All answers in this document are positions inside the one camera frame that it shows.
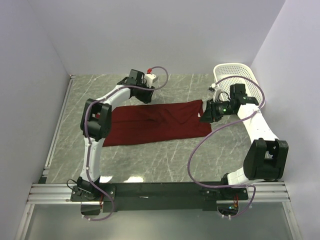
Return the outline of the dark red polo shirt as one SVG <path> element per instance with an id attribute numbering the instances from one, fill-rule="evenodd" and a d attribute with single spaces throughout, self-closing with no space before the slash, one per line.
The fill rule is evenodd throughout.
<path id="1" fill-rule="evenodd" d="M 190 102 L 120 106 L 112 112 L 104 147 L 140 145 L 205 137 L 211 125 L 200 122 L 201 99 Z"/>

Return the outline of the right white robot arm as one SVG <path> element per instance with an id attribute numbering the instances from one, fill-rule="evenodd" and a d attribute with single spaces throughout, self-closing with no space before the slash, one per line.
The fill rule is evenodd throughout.
<path id="1" fill-rule="evenodd" d="M 230 86 L 228 100 L 219 99 L 219 94 L 222 93 L 219 87 L 214 87 L 213 92 L 214 97 L 206 101 L 200 121 L 213 123 L 220 121 L 224 116 L 236 115 L 243 122 L 251 141 L 243 166 L 234 172 L 226 173 L 221 179 L 221 197 L 226 200 L 232 199 L 237 194 L 235 185 L 281 179 L 289 145 L 271 131 L 260 111 L 262 104 L 256 97 L 247 95 L 243 83 Z"/>

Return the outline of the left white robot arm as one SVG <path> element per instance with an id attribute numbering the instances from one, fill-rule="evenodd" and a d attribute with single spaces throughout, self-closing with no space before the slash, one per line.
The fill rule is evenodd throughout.
<path id="1" fill-rule="evenodd" d="M 76 184 L 88 201 L 96 200 L 100 195 L 100 158 L 104 140 L 112 127 L 112 112 L 120 104 L 135 97 L 148 104 L 155 90 L 153 83 L 158 77 L 149 68 L 146 73 L 132 69 L 129 76 L 123 78 L 107 94 L 97 99 L 86 100 L 80 122 L 84 136 L 83 167 Z"/>

